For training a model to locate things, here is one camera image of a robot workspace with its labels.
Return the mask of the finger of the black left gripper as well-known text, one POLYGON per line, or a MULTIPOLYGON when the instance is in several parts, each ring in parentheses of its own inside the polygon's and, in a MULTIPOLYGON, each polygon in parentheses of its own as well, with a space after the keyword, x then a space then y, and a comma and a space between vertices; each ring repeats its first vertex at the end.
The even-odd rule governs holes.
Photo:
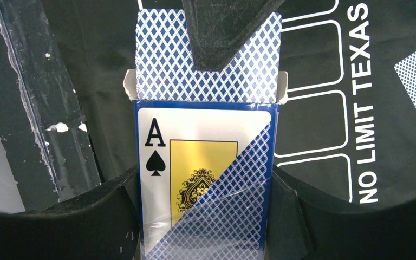
POLYGON ((222 70, 241 46, 284 3, 273 0, 182 1, 194 66, 222 70))

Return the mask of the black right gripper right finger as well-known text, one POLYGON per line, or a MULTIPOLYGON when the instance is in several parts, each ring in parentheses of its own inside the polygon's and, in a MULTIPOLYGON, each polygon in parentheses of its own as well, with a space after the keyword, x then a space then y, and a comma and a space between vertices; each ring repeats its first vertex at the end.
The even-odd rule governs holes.
POLYGON ((416 199, 375 210, 271 177, 268 259, 416 259, 416 199))

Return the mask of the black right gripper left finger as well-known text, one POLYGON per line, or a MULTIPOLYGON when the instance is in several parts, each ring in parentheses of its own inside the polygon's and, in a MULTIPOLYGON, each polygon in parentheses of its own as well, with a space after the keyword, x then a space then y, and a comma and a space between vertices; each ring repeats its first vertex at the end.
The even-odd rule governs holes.
POLYGON ((0 212, 0 259, 138 259, 136 167, 44 210, 0 212))

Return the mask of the blue playing card deck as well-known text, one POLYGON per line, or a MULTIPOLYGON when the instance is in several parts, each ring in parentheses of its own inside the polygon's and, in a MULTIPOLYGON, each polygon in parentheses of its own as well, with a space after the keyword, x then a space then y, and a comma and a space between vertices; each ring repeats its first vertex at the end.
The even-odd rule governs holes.
POLYGON ((220 71, 195 68, 182 10, 140 10, 135 39, 141 258, 263 259, 281 15, 220 71))

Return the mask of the black poker felt mat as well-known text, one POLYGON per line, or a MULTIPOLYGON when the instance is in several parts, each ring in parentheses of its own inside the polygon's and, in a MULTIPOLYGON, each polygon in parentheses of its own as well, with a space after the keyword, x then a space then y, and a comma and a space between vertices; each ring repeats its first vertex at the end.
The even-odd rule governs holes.
MULTIPOLYGON (((137 14, 181 1, 43 1, 103 179, 137 161, 122 81, 137 14)), ((275 163, 374 208, 416 198, 416 109, 394 65, 416 51, 416 1, 285 1, 279 67, 289 75, 275 163)))

